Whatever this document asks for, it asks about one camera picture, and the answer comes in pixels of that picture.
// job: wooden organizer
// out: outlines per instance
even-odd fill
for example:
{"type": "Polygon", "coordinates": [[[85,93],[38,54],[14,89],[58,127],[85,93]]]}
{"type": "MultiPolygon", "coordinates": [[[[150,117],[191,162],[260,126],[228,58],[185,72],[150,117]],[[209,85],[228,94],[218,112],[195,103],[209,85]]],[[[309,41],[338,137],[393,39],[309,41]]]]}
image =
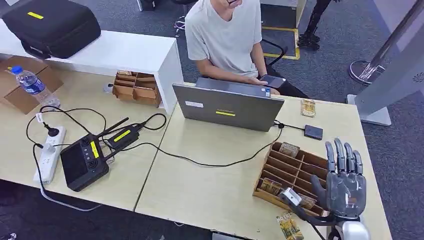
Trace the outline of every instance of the wooden organizer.
{"type": "MultiPolygon", "coordinates": [[[[290,211],[289,206],[284,204],[278,196],[260,189],[264,178],[282,184],[283,188],[293,188],[298,194],[318,200],[318,197],[313,194],[311,175],[317,175],[321,185],[325,188],[328,167],[326,159],[303,150],[299,150],[295,158],[285,155],[279,152],[281,145],[281,142],[275,142],[270,147],[260,176],[256,181],[253,195],[290,211]]],[[[304,210],[311,216],[322,216],[324,213],[324,210],[318,206],[318,202],[310,210],[304,210]]]]}
{"type": "Polygon", "coordinates": [[[112,93],[120,100],[134,101],[156,107],[162,101],[155,77],[141,72],[132,72],[131,76],[117,73],[112,93]]]}

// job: robotic thumb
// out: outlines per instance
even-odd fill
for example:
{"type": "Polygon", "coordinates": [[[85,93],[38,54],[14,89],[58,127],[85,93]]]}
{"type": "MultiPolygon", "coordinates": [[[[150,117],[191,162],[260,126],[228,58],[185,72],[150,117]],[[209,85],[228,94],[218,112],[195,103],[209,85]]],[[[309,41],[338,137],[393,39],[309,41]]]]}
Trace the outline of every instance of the robotic thumb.
{"type": "Polygon", "coordinates": [[[321,206],[321,208],[328,211],[327,192],[323,186],[321,186],[320,180],[316,175],[312,175],[310,176],[310,182],[312,183],[313,192],[318,196],[318,204],[321,206]]]}

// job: cardboard box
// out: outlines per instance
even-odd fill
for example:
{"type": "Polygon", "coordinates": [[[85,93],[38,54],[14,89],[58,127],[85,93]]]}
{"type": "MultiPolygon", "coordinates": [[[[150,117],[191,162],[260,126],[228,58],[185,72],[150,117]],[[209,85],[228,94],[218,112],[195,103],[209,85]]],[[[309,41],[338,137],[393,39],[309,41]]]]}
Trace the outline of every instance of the cardboard box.
{"type": "Polygon", "coordinates": [[[37,75],[52,93],[63,85],[54,71],[44,62],[21,56],[13,56],[0,62],[0,102],[14,106],[24,114],[31,112],[39,102],[16,83],[14,75],[5,72],[12,66],[21,66],[24,70],[37,75]]]}

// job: white t-shirt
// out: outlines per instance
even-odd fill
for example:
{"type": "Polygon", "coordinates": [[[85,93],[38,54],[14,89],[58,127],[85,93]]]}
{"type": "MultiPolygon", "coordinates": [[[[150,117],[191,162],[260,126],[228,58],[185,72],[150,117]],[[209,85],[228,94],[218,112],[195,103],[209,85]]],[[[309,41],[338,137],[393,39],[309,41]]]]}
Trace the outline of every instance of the white t-shirt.
{"type": "Polygon", "coordinates": [[[185,17],[188,58],[209,59],[227,72],[255,78],[258,70],[250,53],[262,41],[261,29],[259,0],[243,0],[230,21],[218,15],[210,0],[199,0],[185,17]]]}

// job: light wood desk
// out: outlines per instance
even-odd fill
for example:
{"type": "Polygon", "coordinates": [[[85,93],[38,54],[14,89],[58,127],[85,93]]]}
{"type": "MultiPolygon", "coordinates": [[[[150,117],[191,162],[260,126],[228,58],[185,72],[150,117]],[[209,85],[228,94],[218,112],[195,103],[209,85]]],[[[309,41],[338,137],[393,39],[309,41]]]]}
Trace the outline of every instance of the light wood desk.
{"type": "MultiPolygon", "coordinates": [[[[342,142],[349,142],[363,160],[367,180],[363,217],[371,239],[391,239],[356,106],[317,101],[316,117],[310,118],[300,115],[299,98],[283,98],[286,102],[278,120],[298,127],[309,124],[323,128],[324,132],[323,140],[319,141],[286,127],[279,141],[324,158],[325,141],[339,137],[342,142]]],[[[160,147],[202,163],[228,164],[252,156],[277,134],[276,127],[258,132],[185,119],[177,104],[160,147]]],[[[224,168],[200,167],[158,152],[135,211],[253,240],[284,239],[276,221],[284,210],[252,196],[266,152],[224,168]]],[[[319,238],[308,223],[296,219],[306,240],[319,238]]],[[[321,227],[320,231],[324,233],[326,228],[321,227]]]]}
{"type": "MultiPolygon", "coordinates": [[[[125,124],[140,123],[155,113],[165,113],[164,109],[122,102],[112,94],[103,93],[103,85],[114,80],[111,76],[69,71],[58,74],[64,82],[64,85],[55,92],[61,102],[61,108],[94,109],[105,116],[107,127],[125,117],[129,117],[129,121],[125,124]]],[[[32,154],[33,144],[25,136],[28,121],[38,111],[39,107],[24,115],[16,109],[0,104],[0,131],[3,136],[0,144],[3,156],[0,159],[0,179],[40,187],[38,182],[33,181],[36,171],[32,154]]],[[[70,114],[94,134],[103,130],[104,121],[94,112],[76,110],[70,114]]],[[[44,113],[43,118],[51,127],[66,128],[64,144],[71,144],[87,134],[63,113],[44,113]]],[[[162,117],[155,117],[149,125],[158,127],[162,121],[162,117]]],[[[165,127],[157,131],[143,129],[138,141],[158,145],[164,132],[165,127]]],[[[36,142],[44,143],[47,130],[35,119],[30,125],[29,135],[36,142]]],[[[46,184],[45,187],[48,191],[132,211],[156,152],[155,148],[148,146],[120,152],[116,155],[115,162],[110,165],[109,173],[80,192],[74,192],[67,187],[62,164],[59,161],[52,183],[46,184]]]]}

